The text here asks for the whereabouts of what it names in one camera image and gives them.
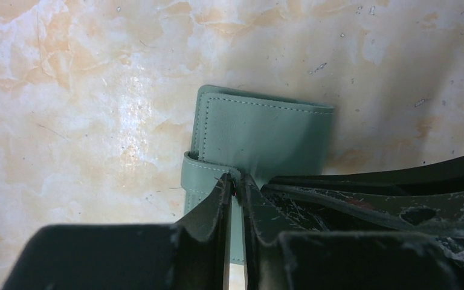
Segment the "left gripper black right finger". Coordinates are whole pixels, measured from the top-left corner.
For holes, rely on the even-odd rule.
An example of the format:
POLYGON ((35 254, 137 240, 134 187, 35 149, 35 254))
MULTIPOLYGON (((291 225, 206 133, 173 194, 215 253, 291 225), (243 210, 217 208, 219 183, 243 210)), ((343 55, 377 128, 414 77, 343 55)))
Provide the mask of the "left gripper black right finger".
POLYGON ((308 230, 242 176, 247 289, 461 289, 434 241, 396 231, 308 230))

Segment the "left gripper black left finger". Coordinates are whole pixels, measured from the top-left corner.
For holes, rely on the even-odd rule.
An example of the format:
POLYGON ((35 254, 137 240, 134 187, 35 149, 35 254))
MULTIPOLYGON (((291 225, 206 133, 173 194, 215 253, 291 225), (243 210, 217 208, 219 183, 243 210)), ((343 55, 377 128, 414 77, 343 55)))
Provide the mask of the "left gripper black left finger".
POLYGON ((49 225, 4 289, 227 289, 232 178, 172 224, 49 225))

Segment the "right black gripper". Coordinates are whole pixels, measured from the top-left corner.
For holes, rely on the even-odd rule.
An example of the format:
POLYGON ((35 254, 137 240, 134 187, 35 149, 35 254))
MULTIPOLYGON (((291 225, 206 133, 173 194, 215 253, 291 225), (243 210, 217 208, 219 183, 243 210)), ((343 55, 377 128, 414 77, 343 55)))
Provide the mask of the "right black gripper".
POLYGON ((396 230, 433 237, 464 269, 464 156, 349 175, 278 176, 262 187, 276 206, 316 204, 323 230, 396 230))

